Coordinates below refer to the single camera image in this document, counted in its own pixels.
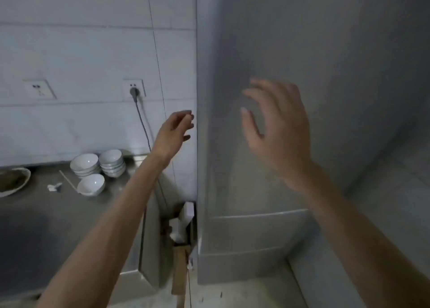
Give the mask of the person's right hand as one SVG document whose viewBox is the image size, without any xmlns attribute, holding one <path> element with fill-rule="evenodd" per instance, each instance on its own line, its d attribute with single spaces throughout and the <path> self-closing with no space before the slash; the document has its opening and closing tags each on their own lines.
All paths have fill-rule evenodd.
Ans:
<svg viewBox="0 0 430 308">
<path fill-rule="evenodd" d="M 281 82 L 287 98 L 275 98 L 254 86 L 244 95 L 255 101 L 264 119 L 264 139 L 248 142 L 251 151 L 273 169 L 294 191 L 303 188 L 310 178 L 310 124 L 299 88 L 291 82 Z"/>
</svg>

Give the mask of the person's left hand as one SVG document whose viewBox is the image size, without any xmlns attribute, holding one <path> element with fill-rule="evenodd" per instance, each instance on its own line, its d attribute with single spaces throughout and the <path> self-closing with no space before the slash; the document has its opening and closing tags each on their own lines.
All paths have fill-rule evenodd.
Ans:
<svg viewBox="0 0 430 308">
<path fill-rule="evenodd" d="M 162 167 L 166 168 L 174 156 L 178 153 L 184 142 L 171 142 L 168 139 L 168 119 L 162 124 L 156 136 L 151 157 L 156 157 L 160 160 Z"/>
</svg>

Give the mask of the person's right forearm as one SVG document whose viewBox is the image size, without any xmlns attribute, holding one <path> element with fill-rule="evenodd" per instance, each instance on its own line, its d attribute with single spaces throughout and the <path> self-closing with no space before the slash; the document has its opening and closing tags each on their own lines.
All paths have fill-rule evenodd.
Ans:
<svg viewBox="0 0 430 308">
<path fill-rule="evenodd" d="M 430 308 L 430 280 L 317 164 L 285 162 L 279 174 L 304 199 L 367 308 Z"/>
</svg>

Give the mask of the person's left forearm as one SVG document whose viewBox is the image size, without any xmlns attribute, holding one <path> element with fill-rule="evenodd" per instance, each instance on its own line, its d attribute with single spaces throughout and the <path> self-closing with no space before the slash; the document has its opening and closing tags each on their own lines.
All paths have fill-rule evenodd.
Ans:
<svg viewBox="0 0 430 308">
<path fill-rule="evenodd" d="M 155 149 L 51 279 L 35 308 L 106 308 L 148 200 L 170 159 Z"/>
</svg>

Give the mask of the grey refrigerator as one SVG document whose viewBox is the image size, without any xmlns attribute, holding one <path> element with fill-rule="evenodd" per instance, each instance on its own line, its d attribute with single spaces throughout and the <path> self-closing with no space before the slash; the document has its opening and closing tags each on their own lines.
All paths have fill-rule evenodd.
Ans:
<svg viewBox="0 0 430 308">
<path fill-rule="evenodd" d="M 298 85 L 312 155 L 343 191 L 430 93 L 430 0 L 196 0 L 201 285 L 280 265 L 306 234 L 303 201 L 250 151 L 251 77 Z"/>
</svg>

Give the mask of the stack of white bowls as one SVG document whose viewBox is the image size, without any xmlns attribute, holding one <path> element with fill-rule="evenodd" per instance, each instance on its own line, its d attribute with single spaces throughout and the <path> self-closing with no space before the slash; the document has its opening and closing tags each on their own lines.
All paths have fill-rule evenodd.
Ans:
<svg viewBox="0 0 430 308">
<path fill-rule="evenodd" d="M 92 174 L 99 174 L 101 167 L 95 153 L 84 153 L 72 159 L 70 169 L 80 179 Z"/>
<path fill-rule="evenodd" d="M 120 149 L 111 149 L 99 155 L 103 173 L 110 178 L 119 178 L 126 171 L 126 162 Z"/>
</svg>

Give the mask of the white ceramic bowl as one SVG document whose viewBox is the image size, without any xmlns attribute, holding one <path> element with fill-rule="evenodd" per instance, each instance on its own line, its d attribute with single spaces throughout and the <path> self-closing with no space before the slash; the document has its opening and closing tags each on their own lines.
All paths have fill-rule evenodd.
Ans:
<svg viewBox="0 0 430 308">
<path fill-rule="evenodd" d="M 83 196 L 94 197 L 105 189 L 105 178 L 101 174 L 92 174 L 81 179 L 77 192 Z"/>
</svg>

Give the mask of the wooden chopstick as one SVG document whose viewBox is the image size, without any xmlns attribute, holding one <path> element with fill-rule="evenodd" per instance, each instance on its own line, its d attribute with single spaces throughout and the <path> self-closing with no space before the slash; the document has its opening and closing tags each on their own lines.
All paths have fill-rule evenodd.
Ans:
<svg viewBox="0 0 430 308">
<path fill-rule="evenodd" d="M 59 173 L 62 175 L 62 177 L 67 181 L 67 183 L 72 187 L 72 189 L 80 194 L 80 192 L 78 191 L 77 187 L 73 184 L 73 182 L 62 172 L 62 170 L 59 170 Z"/>
</svg>

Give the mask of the wooden board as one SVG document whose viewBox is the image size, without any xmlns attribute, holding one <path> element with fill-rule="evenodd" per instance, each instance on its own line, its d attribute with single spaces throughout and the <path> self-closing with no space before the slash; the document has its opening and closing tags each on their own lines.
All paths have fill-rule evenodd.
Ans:
<svg viewBox="0 0 430 308">
<path fill-rule="evenodd" d="M 172 295 L 184 296 L 186 294 L 187 265 L 190 253 L 190 245 L 173 247 Z"/>
</svg>

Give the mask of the stainless steel counter cabinet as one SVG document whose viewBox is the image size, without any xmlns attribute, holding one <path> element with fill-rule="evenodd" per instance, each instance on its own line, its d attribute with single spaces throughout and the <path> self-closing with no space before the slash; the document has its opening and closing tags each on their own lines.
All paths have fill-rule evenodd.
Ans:
<svg viewBox="0 0 430 308">
<path fill-rule="evenodd" d="M 76 193 L 79 180 L 69 163 L 30 166 L 31 177 L 20 191 L 0 198 L 0 305 L 35 300 L 51 278 L 121 193 L 145 156 L 126 158 L 126 171 L 106 178 L 95 197 Z M 62 182 L 60 192 L 47 185 Z M 150 296 L 161 287 L 161 223 L 152 193 L 110 304 Z"/>
</svg>

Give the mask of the shallow dish with brown residue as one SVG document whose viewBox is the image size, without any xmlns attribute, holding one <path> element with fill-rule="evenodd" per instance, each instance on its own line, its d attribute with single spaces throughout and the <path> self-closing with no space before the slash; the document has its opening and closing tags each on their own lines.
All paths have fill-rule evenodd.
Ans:
<svg viewBox="0 0 430 308">
<path fill-rule="evenodd" d="M 31 171 L 24 167 L 0 169 L 0 198 L 8 197 L 23 189 L 30 177 Z"/>
</svg>

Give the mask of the white wall socket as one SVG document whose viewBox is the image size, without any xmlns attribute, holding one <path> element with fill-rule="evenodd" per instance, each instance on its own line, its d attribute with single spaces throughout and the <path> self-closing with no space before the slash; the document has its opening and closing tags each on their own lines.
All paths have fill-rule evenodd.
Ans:
<svg viewBox="0 0 430 308">
<path fill-rule="evenodd" d="M 132 89 L 135 90 L 137 98 L 144 99 L 146 97 L 146 91 L 144 89 L 142 79 L 123 79 L 121 85 L 123 100 L 125 101 L 133 100 L 133 95 L 131 93 Z"/>
<path fill-rule="evenodd" d="M 27 79 L 23 80 L 24 88 L 29 95 L 30 99 L 33 100 L 56 100 L 57 97 L 54 94 L 52 88 L 46 80 L 34 80 Z"/>
</svg>

